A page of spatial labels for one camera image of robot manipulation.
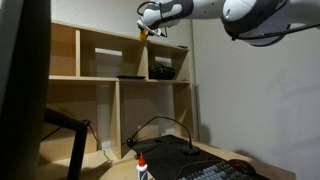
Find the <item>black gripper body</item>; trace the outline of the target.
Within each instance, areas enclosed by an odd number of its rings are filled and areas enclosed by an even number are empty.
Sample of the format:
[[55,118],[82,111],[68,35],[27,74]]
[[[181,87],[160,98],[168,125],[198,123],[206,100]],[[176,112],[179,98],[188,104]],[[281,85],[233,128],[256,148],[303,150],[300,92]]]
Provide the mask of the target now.
[[140,28],[140,34],[145,34],[147,36],[154,36],[152,31],[142,27],[139,27],[139,28]]

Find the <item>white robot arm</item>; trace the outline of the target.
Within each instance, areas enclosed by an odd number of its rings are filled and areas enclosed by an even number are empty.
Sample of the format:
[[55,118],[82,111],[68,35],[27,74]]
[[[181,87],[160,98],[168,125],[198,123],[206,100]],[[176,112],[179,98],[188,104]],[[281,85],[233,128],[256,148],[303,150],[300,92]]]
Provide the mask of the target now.
[[149,0],[137,13],[138,27],[149,35],[164,37],[182,19],[219,19],[231,39],[265,47],[317,28],[320,0]]

